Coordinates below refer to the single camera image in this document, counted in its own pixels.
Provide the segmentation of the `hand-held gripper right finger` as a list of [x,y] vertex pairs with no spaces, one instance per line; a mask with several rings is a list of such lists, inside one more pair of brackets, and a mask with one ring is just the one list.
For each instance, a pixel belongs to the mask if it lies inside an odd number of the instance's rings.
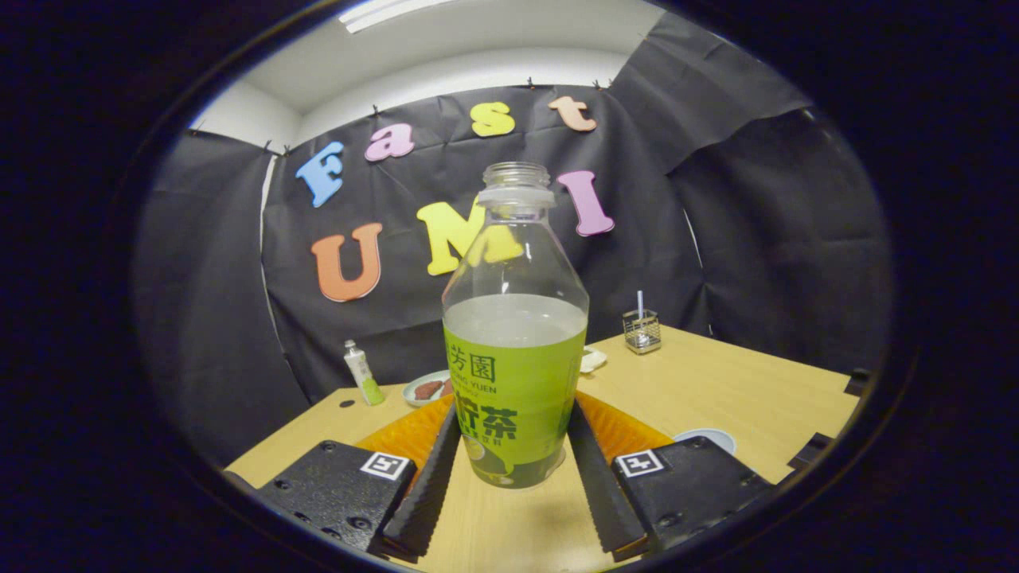
[[691,544],[772,484],[710,439],[672,440],[578,392],[568,436],[597,536],[612,555]]

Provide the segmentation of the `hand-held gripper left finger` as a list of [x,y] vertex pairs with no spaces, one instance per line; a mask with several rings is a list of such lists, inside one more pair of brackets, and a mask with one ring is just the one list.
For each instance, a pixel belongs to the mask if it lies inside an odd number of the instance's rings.
[[423,557],[443,511],[460,439],[455,398],[441,396],[357,445],[318,442],[257,496],[354,550]]

